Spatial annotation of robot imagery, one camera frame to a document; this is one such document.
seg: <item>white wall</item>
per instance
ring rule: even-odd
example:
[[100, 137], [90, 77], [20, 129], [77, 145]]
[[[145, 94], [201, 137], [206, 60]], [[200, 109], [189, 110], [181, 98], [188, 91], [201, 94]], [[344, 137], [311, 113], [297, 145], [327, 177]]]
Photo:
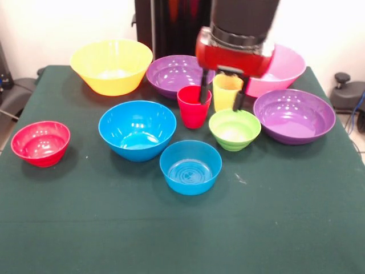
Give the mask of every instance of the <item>white wall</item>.
[[[327, 92], [337, 71], [365, 80], [362, 2], [281, 0], [270, 36], [301, 53]], [[13, 76], [35, 76], [86, 43], [136, 39], [133, 14], [133, 0], [1, 0], [0, 41]]]

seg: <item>purple bowl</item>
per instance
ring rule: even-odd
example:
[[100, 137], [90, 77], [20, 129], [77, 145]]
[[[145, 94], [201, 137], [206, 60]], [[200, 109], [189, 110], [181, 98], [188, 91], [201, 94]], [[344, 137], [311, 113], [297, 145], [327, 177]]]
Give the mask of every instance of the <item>purple bowl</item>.
[[260, 96], [255, 116], [273, 139], [283, 144], [307, 144], [329, 132], [333, 108], [321, 98], [300, 90], [274, 90]]
[[[176, 100], [177, 92], [183, 87], [200, 85], [202, 73], [196, 57], [170, 55], [154, 61], [148, 67], [146, 76], [161, 95]], [[214, 71], [208, 73], [208, 83], [214, 75]]]

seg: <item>light blue bowl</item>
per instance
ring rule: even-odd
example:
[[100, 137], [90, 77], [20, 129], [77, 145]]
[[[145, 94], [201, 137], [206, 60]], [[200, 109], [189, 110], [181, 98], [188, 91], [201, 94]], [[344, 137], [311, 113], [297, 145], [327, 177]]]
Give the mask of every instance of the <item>light blue bowl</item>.
[[183, 195], [198, 195], [213, 186], [222, 169], [222, 158], [211, 145], [186, 140], [166, 148], [160, 168], [170, 188]]
[[120, 156], [144, 162], [157, 156], [169, 143], [176, 118], [162, 104], [130, 101], [109, 109], [99, 121], [100, 136]]

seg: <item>green bowl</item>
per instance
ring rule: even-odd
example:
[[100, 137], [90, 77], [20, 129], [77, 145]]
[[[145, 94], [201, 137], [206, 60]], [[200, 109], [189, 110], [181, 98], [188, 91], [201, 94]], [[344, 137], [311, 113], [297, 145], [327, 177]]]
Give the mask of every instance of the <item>green bowl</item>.
[[209, 128], [225, 150], [239, 151], [259, 135], [261, 123], [244, 110], [221, 110], [210, 117]]

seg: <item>dark green cloth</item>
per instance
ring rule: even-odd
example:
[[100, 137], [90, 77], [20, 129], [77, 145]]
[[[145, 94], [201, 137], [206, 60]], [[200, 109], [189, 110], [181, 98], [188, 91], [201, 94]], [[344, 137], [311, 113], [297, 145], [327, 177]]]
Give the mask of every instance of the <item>dark green cloth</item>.
[[[293, 87], [325, 98], [310, 68]], [[133, 99], [173, 110], [172, 142], [217, 147], [223, 169], [209, 192], [176, 194], [159, 157], [132, 163], [103, 142], [101, 115]], [[365, 168], [339, 120], [312, 144], [262, 132], [227, 152], [207, 123], [187, 130], [177, 102], [147, 82], [108, 98], [68, 66], [46, 68], [16, 130], [40, 120], [65, 123], [70, 146], [46, 169], [9, 144], [0, 156], [0, 273], [365, 273]]]

